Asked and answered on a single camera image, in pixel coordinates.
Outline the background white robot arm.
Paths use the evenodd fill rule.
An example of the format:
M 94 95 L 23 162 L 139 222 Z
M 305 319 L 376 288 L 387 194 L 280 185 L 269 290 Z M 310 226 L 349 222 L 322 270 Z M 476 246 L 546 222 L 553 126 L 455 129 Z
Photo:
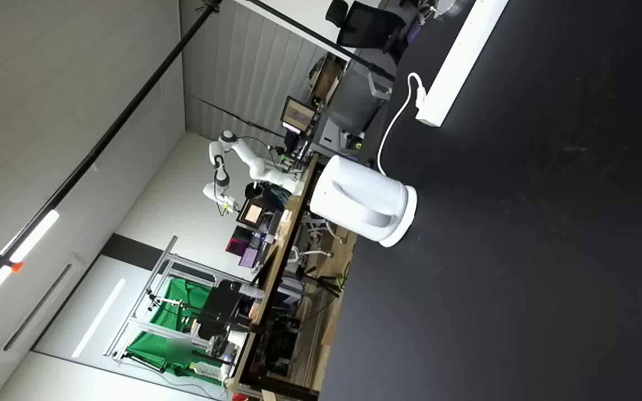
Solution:
M 294 194 L 301 185 L 301 175 L 283 171 L 261 158 L 240 136 L 229 129 L 222 129 L 216 141 L 207 146 L 207 158 L 211 164 L 211 180 L 203 187 L 203 195 L 209 197 L 221 209 L 233 209 L 235 201 L 227 195 L 229 174 L 224 164 L 224 153 L 233 152 L 235 158 L 248 167 L 248 175 L 254 182 L 279 185 L 285 192 Z

